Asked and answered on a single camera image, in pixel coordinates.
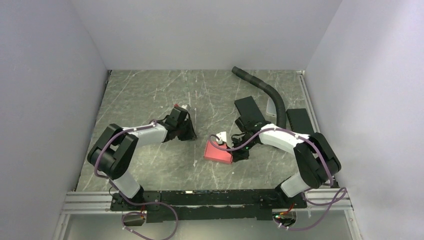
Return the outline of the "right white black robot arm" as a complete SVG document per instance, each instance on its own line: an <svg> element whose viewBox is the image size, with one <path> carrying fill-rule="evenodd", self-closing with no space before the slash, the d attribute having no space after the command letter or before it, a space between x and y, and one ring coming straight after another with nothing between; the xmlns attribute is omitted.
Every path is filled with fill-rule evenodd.
<svg viewBox="0 0 424 240"><path fill-rule="evenodd" d="M267 120L244 125L238 118L236 124L241 133L231 136L230 145L238 155L235 160L247 159L249 150L256 144L272 146L294 156L298 172L276 187L275 200L282 208L289 207L295 196L304 191L331 184L332 177L342 169L327 139L319 132L297 133Z"/></svg>

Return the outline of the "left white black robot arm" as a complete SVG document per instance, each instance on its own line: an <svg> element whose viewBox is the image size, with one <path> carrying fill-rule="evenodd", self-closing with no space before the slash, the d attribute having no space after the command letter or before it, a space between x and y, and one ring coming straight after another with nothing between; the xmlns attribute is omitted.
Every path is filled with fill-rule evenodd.
<svg viewBox="0 0 424 240"><path fill-rule="evenodd" d="M97 177L109 180L124 195L124 204L131 210L139 209L144 189L129 171L137 147L165 143L173 139L192 141L197 138L190 116L190 106L174 105L163 119L147 125L121 127L112 123L106 127L87 154Z"/></svg>

